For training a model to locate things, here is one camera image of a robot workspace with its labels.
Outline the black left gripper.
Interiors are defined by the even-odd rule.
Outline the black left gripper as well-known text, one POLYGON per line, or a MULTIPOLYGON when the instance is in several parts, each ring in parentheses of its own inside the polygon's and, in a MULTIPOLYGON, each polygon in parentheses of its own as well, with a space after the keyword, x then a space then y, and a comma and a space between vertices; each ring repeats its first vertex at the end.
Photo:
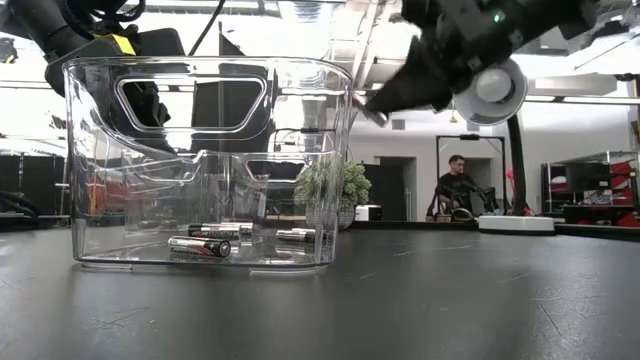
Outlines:
MULTIPOLYGON (((129 39, 136 56, 184 56, 185 51, 173 28, 162 28, 146 32, 133 32, 129 39)), ((113 40, 94 38, 88 40, 66 27, 44 42, 44 58, 47 62, 44 77, 51 88, 64 95, 65 62, 75 58, 125 56, 113 40)), ((142 145, 160 151, 172 151, 162 132, 151 128, 162 128, 171 119, 167 107, 160 101, 158 87, 154 82, 130 82, 123 85, 124 95, 140 123, 140 129, 128 118, 121 121, 121 131, 142 145)))

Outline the white small box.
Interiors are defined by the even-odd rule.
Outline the white small box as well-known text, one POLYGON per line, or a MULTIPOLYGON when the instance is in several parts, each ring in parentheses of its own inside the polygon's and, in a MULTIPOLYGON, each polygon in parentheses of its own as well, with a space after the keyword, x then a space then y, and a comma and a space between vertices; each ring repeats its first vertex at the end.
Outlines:
POLYGON ((383 209, 379 205, 357 205, 355 208, 355 220, 359 222, 381 221, 383 209))

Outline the person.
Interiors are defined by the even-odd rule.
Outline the person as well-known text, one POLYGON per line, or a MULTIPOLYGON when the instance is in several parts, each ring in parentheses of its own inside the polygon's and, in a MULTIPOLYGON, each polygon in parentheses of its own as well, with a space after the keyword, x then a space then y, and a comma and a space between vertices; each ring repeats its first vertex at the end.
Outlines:
POLYGON ((425 219, 437 221, 448 217, 452 222, 475 222, 472 194, 482 202, 481 215, 495 213, 499 209, 494 187, 482 188, 465 172, 466 159, 454 154, 449 158, 449 171, 440 176, 425 219))

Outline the black standing partition panel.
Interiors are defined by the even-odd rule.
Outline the black standing partition panel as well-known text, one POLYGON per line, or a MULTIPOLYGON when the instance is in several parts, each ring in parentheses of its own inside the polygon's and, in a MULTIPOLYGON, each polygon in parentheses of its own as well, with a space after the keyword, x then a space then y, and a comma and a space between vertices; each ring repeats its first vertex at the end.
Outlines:
MULTIPOLYGON (((219 54, 228 56, 246 56, 225 35, 219 34, 219 54)), ((220 66, 224 75, 257 75, 265 78, 268 71, 262 66, 227 65, 220 66)), ((222 134, 219 140, 192 140, 191 150, 211 150, 214 152, 257 153, 266 152, 273 123, 269 120, 269 107, 259 100, 263 87, 255 81, 232 81, 225 78, 221 81, 197 82, 195 84, 192 106, 191 127, 193 128, 233 128, 241 125, 245 118, 246 129, 250 135, 246 140, 232 141, 229 134, 222 134)), ((252 161, 248 164, 251 173, 260 180, 270 176, 270 165, 266 161, 252 161)))

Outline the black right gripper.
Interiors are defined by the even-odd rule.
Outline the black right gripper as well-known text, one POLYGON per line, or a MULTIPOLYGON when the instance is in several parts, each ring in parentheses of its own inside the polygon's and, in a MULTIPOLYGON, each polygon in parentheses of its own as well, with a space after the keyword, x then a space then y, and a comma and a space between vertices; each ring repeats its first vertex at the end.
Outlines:
POLYGON ((404 65, 366 102, 371 113, 441 110, 473 78, 530 37, 529 0, 402 0, 401 17, 421 34, 404 65))

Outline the green artificial potted plant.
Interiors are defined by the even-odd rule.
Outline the green artificial potted plant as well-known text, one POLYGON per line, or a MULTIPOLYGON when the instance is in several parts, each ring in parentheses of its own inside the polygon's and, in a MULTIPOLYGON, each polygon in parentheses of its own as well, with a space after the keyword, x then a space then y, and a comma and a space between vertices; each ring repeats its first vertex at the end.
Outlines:
POLYGON ((334 160, 316 162, 301 173, 294 203, 305 210, 309 227, 336 215, 337 229, 345 230, 355 220, 356 207, 368 203, 371 186, 362 164, 347 161, 339 167, 334 160))

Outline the clear plastic bin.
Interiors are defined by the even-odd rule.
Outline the clear plastic bin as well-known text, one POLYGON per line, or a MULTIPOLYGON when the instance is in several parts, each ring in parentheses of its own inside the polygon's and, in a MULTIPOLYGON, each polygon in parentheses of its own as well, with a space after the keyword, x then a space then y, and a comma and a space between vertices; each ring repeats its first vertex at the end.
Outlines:
POLYGON ((69 191, 73 255, 77 260, 125 264, 203 264, 251 269, 321 268, 336 254, 337 216, 316 227, 314 243, 278 240, 259 228, 227 240, 226 258, 172 252, 173 236, 190 237, 189 225, 221 225, 220 199, 229 188, 226 170, 233 152, 191 150, 192 140, 249 139, 247 119, 233 128, 191 127, 197 82, 255 81, 273 123, 268 150, 257 153, 332 152, 342 167, 351 116, 352 80, 331 63, 291 57, 80 58, 64 67, 67 102, 69 191), (224 75, 220 66, 262 66, 257 75, 224 75), (174 153, 144 146, 105 123, 111 106, 140 129, 123 85, 154 82, 171 119, 162 132, 174 153))
POLYGON ((332 152, 234 155, 220 216, 268 229, 330 227, 339 201, 336 159, 332 152))

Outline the black rectangular frame stand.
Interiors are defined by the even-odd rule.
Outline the black rectangular frame stand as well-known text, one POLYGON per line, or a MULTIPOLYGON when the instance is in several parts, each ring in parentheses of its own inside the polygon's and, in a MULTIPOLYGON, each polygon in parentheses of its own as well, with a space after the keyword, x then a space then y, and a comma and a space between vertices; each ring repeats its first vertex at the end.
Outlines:
MULTIPOLYGON (((449 158, 462 155, 466 159, 465 172, 482 188, 494 187, 499 209, 492 214, 503 215, 509 206, 506 186, 506 141, 501 136, 479 134, 438 135, 436 137, 436 185, 440 176, 449 171, 449 158)), ((482 202, 472 194, 477 218, 483 216, 482 202)))

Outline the white desk lamp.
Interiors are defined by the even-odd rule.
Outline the white desk lamp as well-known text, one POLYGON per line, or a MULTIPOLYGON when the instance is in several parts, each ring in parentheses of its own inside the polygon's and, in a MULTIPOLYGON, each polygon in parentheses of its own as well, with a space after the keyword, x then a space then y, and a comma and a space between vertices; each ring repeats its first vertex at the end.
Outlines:
POLYGON ((479 126, 505 123, 508 128, 514 178, 512 213, 481 216, 483 233, 549 236, 555 233, 549 217, 527 216, 526 172, 518 112, 528 92, 528 81, 519 65, 508 59, 476 75, 469 88, 453 96, 455 110, 479 126))

